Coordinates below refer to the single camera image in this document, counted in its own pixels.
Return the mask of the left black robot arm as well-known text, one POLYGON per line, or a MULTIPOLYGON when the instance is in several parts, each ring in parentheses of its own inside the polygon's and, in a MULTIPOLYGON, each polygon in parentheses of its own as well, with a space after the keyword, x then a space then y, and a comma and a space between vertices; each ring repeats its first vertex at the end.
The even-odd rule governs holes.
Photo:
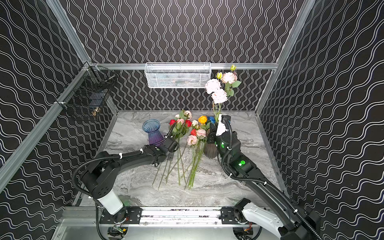
POLYGON ((87 161, 74 170, 71 182, 75 189, 93 198, 110 215, 121 215, 124 204, 113 190, 117 176, 140 166, 163 163, 178 148, 177 141, 167 137, 160 143, 145 145, 131 153, 110 155, 102 152, 98 158, 87 161))

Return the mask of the pink flower spray stem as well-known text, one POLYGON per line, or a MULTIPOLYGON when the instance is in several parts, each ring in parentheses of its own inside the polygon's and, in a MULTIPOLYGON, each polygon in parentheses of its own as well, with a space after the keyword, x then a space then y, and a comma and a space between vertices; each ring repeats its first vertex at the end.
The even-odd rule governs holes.
POLYGON ((205 84, 205 90, 213 101, 215 122, 219 121, 222 105, 235 95, 235 88, 241 85, 238 78, 237 66, 232 65, 228 72, 218 72, 216 77, 205 84))

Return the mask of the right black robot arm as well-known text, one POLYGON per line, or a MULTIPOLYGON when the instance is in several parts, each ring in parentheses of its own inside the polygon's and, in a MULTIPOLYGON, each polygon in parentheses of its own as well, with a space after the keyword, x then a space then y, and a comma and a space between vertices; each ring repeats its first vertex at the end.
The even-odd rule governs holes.
POLYGON ((241 142, 228 119, 210 126, 208 134, 218 151, 217 158, 232 180, 245 183, 270 208, 265 210, 248 199, 234 206, 233 220, 254 223, 280 240, 320 240, 321 217, 315 211, 306 211, 295 205, 279 190, 257 165, 241 151, 241 142))

